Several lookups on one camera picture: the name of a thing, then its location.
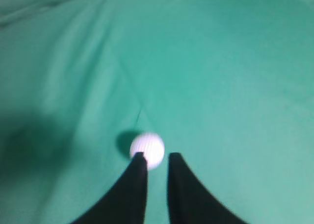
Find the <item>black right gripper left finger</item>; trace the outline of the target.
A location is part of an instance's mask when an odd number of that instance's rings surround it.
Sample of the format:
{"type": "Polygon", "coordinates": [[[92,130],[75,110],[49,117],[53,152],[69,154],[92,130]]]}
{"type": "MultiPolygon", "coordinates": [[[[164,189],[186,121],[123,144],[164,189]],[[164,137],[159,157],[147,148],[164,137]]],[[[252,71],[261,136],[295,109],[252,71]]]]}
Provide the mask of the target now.
{"type": "Polygon", "coordinates": [[[75,224],[142,224],[148,192],[144,153],[137,152],[121,177],[75,224]]]}

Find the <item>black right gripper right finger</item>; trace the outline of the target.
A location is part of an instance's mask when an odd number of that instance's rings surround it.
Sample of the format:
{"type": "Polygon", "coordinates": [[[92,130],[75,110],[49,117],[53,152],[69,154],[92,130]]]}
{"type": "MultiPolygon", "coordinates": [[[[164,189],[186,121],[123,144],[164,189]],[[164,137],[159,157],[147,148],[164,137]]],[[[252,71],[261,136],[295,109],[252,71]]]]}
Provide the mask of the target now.
{"type": "Polygon", "coordinates": [[[199,181],[180,153],[169,154],[167,204],[171,224],[244,224],[199,181]]]}

